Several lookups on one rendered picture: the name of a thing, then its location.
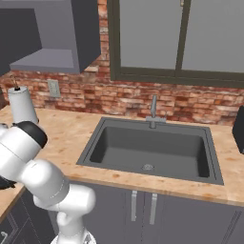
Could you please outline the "dark grey cabinet door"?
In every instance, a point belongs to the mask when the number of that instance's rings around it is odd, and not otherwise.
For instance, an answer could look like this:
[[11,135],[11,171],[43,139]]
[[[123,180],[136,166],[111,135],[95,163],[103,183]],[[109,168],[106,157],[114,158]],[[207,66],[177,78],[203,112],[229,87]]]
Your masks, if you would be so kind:
[[71,0],[79,70],[101,54],[97,0]]
[[34,9],[0,9],[0,76],[41,48]]

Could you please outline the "grey metal tap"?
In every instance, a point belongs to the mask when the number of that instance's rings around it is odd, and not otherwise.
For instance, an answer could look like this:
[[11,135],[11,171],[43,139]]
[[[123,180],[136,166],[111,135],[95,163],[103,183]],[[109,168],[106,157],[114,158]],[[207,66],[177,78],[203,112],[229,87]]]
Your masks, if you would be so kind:
[[152,97],[152,104],[151,104],[151,115],[146,117],[146,121],[149,123],[151,129],[156,128],[157,123],[165,123],[167,116],[158,117],[156,115],[156,95]]

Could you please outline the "dark grey sink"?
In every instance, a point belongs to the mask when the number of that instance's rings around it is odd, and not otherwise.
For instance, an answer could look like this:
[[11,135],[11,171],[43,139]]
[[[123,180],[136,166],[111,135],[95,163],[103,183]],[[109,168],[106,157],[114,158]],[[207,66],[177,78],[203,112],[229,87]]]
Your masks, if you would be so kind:
[[82,166],[221,185],[208,127],[103,117],[77,163]]

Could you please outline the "dark framed window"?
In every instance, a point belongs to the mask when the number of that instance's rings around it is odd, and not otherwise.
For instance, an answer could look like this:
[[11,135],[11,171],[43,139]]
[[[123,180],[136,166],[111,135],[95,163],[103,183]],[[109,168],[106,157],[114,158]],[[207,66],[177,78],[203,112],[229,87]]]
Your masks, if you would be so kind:
[[108,0],[113,80],[244,88],[244,0]]

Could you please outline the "grey base cupboard door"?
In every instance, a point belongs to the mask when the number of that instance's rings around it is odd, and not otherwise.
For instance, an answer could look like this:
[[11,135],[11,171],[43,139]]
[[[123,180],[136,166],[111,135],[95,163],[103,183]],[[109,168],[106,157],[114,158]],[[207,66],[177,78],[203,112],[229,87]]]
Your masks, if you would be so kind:
[[144,194],[137,191],[136,220],[131,221],[132,191],[85,182],[74,182],[94,190],[93,210],[83,217],[97,244],[141,244]]
[[150,225],[152,194],[145,194],[143,244],[221,244],[234,216],[233,206],[157,195]]

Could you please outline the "white paper towel roll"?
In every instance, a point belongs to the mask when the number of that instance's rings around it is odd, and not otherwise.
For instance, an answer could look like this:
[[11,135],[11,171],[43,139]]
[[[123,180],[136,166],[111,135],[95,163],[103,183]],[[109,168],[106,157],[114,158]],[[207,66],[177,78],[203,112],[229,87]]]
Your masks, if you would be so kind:
[[14,123],[31,121],[39,123],[35,108],[33,106],[29,89],[26,86],[19,86],[15,77],[10,77],[13,87],[8,89],[11,114]]

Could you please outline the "black countertop appliance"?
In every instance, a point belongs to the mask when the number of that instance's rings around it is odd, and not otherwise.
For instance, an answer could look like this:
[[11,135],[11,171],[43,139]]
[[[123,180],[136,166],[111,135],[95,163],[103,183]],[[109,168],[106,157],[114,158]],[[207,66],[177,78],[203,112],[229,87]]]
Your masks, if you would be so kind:
[[232,133],[239,152],[244,154],[244,106],[239,107]]

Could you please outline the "dark grey corner base cupboard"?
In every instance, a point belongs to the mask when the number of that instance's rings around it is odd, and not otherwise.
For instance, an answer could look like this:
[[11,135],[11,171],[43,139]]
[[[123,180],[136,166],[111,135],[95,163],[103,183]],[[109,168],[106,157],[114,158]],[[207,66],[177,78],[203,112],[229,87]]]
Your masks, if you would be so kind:
[[0,223],[0,244],[51,244],[55,238],[47,211],[25,191]]

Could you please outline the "grey ribbed base cupboard panel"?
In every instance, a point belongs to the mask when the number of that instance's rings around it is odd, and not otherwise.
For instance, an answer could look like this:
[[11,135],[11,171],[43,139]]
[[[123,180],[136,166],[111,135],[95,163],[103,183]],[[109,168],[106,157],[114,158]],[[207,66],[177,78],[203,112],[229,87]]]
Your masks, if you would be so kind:
[[244,211],[235,211],[221,244],[244,244]]

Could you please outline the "grey wall socket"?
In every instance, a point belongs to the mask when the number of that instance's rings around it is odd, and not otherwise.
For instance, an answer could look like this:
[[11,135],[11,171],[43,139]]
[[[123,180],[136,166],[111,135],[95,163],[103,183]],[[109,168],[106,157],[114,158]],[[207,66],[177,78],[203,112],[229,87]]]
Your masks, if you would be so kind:
[[48,80],[50,97],[59,98],[61,96],[57,80]]

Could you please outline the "grey open wall cabinet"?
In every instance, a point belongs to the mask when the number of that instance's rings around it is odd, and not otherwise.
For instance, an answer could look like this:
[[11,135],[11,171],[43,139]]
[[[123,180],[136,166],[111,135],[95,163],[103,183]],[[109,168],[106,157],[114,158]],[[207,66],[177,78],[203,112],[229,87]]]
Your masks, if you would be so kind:
[[0,0],[0,9],[34,9],[42,45],[10,71],[79,71],[71,0]]

